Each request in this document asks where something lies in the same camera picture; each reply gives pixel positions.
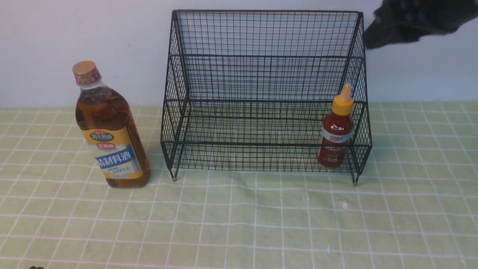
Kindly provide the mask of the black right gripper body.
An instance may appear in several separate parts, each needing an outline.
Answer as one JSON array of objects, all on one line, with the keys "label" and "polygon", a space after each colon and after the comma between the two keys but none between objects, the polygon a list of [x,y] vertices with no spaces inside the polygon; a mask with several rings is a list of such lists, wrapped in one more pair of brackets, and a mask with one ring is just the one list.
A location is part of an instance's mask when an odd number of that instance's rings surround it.
[{"label": "black right gripper body", "polygon": [[367,49],[455,33],[477,18],[478,5],[476,0],[383,0],[373,14],[363,35]]}]

